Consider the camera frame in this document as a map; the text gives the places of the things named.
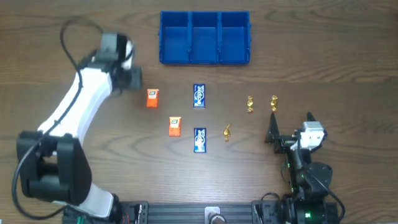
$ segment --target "wooden table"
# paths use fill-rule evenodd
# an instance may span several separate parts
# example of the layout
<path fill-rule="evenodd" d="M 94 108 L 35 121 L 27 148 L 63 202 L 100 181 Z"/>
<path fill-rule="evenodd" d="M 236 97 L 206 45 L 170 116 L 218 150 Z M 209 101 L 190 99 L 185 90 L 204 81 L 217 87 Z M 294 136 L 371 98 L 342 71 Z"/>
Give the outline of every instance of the wooden table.
<path fill-rule="evenodd" d="M 159 63 L 159 12 L 251 12 L 247 66 Z M 75 74 L 59 44 L 61 24 L 83 16 L 136 42 L 144 88 L 160 89 L 157 110 L 146 93 L 107 99 L 86 135 L 93 180 L 123 200 L 250 202 L 289 186 L 284 157 L 264 144 L 272 95 L 282 134 L 311 111 L 329 132 L 314 161 L 332 166 L 332 191 L 344 202 L 343 223 L 398 221 L 398 3 L 395 0 L 40 0 L 0 3 L 0 219 L 26 220 L 11 200 L 16 137 L 36 130 L 57 107 Z M 99 45 L 95 30 L 70 29 L 80 59 Z M 192 85 L 206 83 L 206 109 L 193 110 Z M 253 114 L 246 99 L 254 97 Z M 169 116 L 182 117 L 180 138 Z M 231 123 L 230 142 L 222 132 Z M 193 128 L 208 129 L 208 152 L 193 153 Z M 25 198 L 45 215 L 56 205 Z M 60 223 L 60 217 L 40 223 Z"/>

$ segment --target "blue plastic container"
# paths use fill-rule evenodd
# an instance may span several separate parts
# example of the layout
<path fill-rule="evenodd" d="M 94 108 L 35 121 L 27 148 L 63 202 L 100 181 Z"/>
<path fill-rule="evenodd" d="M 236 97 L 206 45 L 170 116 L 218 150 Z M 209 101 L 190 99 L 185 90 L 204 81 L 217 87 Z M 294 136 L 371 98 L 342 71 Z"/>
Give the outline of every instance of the blue plastic container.
<path fill-rule="evenodd" d="M 246 64 L 250 61 L 250 13 L 160 13 L 159 60 L 164 64 Z"/>

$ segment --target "brown wood surface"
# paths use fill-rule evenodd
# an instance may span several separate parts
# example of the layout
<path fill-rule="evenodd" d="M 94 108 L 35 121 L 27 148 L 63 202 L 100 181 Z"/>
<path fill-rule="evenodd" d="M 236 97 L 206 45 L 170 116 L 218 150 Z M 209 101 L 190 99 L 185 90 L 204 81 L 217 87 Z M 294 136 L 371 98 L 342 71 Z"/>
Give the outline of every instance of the brown wood surface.
<path fill-rule="evenodd" d="M 251 12 L 247 66 L 159 63 L 161 10 Z M 11 200 L 16 137 L 35 130 L 57 107 L 75 71 L 59 44 L 63 21 L 83 16 L 124 32 L 137 44 L 144 88 L 160 89 L 157 110 L 145 92 L 107 99 L 86 135 L 94 181 L 123 200 L 250 202 L 289 186 L 284 159 L 264 144 L 272 95 L 281 133 L 313 112 L 329 132 L 314 161 L 332 166 L 332 191 L 346 206 L 343 223 L 398 222 L 398 2 L 396 0 L 13 0 L 0 2 L 0 219 L 25 219 Z M 70 29 L 79 59 L 98 46 L 92 29 Z M 206 109 L 193 110 L 192 85 L 206 83 Z M 254 97 L 253 114 L 246 98 Z M 169 116 L 182 117 L 180 138 Z M 222 132 L 231 123 L 230 142 Z M 208 128 L 208 153 L 193 153 L 193 127 Z M 25 198 L 36 215 L 57 207 Z"/>

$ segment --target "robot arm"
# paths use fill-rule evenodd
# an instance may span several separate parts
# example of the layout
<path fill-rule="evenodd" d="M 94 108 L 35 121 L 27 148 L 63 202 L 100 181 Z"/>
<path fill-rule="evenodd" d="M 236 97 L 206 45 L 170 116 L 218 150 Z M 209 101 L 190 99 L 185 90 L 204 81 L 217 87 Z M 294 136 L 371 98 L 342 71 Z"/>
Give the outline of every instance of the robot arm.
<path fill-rule="evenodd" d="M 127 37 L 103 34 L 101 48 L 80 65 L 83 88 L 59 125 L 43 136 L 75 97 L 80 85 L 78 74 L 58 108 L 37 132 L 24 131 L 19 135 L 19 160 L 42 138 L 36 153 L 26 159 L 21 169 L 22 192 L 26 197 L 68 205 L 90 217 L 120 222 L 122 208 L 117 196 L 92 183 L 91 169 L 81 146 L 95 113 L 113 89 L 141 89 L 141 70 L 131 67 L 133 55 L 134 47 Z M 51 156 L 57 156 L 56 164 L 44 160 Z"/>

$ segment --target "tic tac label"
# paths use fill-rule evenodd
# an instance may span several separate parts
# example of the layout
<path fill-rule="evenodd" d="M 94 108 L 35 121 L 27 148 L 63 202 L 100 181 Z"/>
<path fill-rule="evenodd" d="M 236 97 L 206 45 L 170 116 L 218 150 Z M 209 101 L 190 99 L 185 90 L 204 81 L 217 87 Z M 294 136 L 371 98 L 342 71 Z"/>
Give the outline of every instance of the tic tac label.
<path fill-rule="evenodd" d="M 205 153 L 206 152 L 206 128 L 195 128 L 195 142 L 193 152 Z"/>
<path fill-rule="evenodd" d="M 193 85 L 193 107 L 194 108 L 205 107 L 205 84 Z"/>

